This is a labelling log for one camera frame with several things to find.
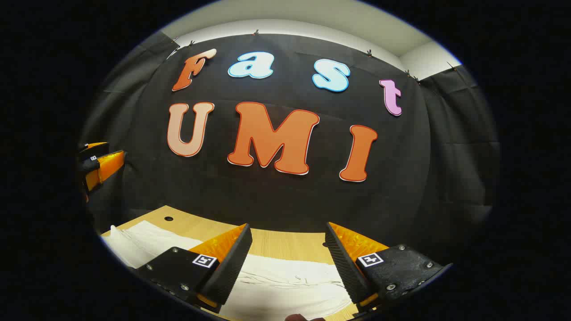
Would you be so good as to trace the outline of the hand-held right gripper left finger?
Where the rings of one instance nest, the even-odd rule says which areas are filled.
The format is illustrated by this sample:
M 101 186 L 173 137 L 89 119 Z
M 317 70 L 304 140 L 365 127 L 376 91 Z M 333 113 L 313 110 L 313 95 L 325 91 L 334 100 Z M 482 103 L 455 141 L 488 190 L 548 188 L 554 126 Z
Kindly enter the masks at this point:
M 136 275 L 187 304 L 219 313 L 252 244 L 248 223 L 190 249 L 171 247 L 136 269 Z

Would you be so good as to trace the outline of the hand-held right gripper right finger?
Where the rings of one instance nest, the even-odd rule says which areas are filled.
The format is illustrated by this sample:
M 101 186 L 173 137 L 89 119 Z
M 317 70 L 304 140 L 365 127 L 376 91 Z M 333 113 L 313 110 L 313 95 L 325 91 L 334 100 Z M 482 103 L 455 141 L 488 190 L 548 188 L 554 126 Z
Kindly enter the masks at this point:
M 360 313 L 392 308 L 452 267 L 406 244 L 386 246 L 333 222 L 326 224 L 325 242 L 343 286 Z

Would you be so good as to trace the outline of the black backdrop cloth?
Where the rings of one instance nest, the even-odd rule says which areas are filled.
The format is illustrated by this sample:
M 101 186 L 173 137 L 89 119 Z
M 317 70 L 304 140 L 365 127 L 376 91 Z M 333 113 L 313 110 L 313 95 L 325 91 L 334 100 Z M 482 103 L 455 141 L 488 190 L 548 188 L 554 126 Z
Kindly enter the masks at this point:
M 319 117 L 308 174 L 228 162 L 246 101 L 275 128 L 294 110 Z M 417 82 L 356 49 L 284 34 L 180 49 L 154 34 L 102 81 L 80 140 L 126 152 L 89 203 L 99 231 L 166 205 L 273 231 L 334 222 L 442 264 L 468 251 L 501 167 L 493 114 L 462 65 Z

